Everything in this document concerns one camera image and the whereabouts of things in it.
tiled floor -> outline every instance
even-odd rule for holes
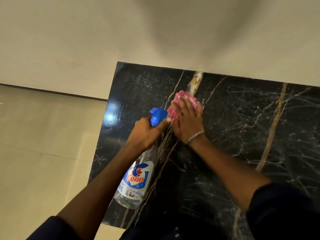
[[[25,239],[86,186],[106,102],[0,86],[0,239]],[[96,239],[123,230],[101,225]]]

bottle cap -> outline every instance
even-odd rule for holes
[[[168,112],[162,108],[153,108],[150,110],[152,114],[152,118],[150,119],[150,124],[153,127],[156,127],[160,124],[160,122],[168,116]]]

dark shirt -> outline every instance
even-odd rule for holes
[[[317,239],[320,214],[312,200],[297,189],[280,185],[265,185],[254,193],[246,218],[255,240]],[[120,239],[228,239],[222,231],[187,215],[157,218],[127,229]],[[28,240],[80,240],[76,232],[62,219],[51,216]]]

blue and white label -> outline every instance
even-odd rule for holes
[[[130,167],[122,178],[118,191],[127,198],[140,199],[150,182],[153,166],[152,161],[147,161]]]

marble surface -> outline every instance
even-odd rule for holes
[[[195,93],[205,106],[206,135],[218,148],[320,198],[320,88],[118,62],[89,181],[112,160],[153,107],[170,95]],[[207,165],[169,130],[147,197],[137,210],[115,200],[103,222],[128,228],[158,214],[182,212],[220,226],[230,237],[253,239],[245,216]]]

